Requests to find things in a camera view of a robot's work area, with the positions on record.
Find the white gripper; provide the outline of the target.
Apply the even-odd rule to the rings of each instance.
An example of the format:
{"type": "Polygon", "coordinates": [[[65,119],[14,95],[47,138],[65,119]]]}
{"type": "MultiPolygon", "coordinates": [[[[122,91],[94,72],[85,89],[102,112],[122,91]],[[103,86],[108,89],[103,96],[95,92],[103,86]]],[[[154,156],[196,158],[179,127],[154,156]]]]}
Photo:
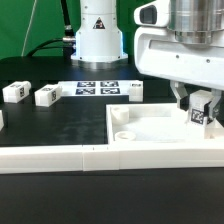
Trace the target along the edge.
{"type": "Polygon", "coordinates": [[[138,71],[172,80],[179,109],[189,108],[184,83],[224,90],[224,0],[154,0],[134,21],[138,71]]]}

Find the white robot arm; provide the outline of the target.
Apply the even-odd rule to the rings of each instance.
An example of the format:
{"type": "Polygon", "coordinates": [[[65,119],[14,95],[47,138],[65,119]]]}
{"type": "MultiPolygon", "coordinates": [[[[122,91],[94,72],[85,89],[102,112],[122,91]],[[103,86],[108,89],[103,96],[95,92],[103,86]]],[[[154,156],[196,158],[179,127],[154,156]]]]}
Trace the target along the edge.
{"type": "MultiPolygon", "coordinates": [[[[127,58],[116,0],[80,0],[81,26],[71,59],[97,69],[127,58]]],[[[224,0],[153,0],[134,11],[134,61],[164,78],[190,118],[213,120],[224,96],[224,0]]]]}

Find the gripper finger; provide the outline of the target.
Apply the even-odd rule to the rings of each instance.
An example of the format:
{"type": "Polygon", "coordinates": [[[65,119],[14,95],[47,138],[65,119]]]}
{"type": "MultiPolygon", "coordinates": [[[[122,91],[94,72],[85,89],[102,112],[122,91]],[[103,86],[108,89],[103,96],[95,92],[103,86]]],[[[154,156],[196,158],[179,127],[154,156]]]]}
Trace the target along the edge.
{"type": "Polygon", "coordinates": [[[208,123],[214,121],[214,119],[219,115],[220,104],[222,101],[222,91],[212,90],[212,98],[208,104],[208,123]]]}

